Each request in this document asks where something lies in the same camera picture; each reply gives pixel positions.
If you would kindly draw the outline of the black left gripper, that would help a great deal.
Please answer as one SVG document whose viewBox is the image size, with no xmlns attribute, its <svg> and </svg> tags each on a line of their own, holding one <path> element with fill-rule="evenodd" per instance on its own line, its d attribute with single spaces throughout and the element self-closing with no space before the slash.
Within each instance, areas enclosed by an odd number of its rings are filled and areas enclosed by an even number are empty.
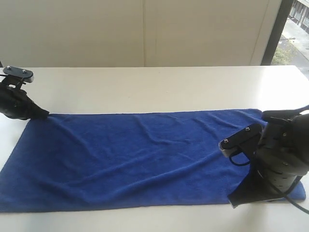
<svg viewBox="0 0 309 232">
<path fill-rule="evenodd" d="M 50 112 L 31 100 L 20 85 L 0 85 L 0 112 L 10 119 L 46 119 Z"/>
</svg>

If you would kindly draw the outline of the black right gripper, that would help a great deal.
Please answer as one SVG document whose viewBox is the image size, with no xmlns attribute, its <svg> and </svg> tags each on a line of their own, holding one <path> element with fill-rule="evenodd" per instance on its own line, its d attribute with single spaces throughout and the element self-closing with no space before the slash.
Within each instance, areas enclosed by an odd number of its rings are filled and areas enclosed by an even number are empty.
<svg viewBox="0 0 309 232">
<path fill-rule="evenodd" d="M 253 165 L 241 183 L 228 194 L 233 208 L 278 200 L 289 193 L 309 171 L 309 116 L 293 110 L 267 110 L 267 122 L 258 142 Z"/>
</svg>

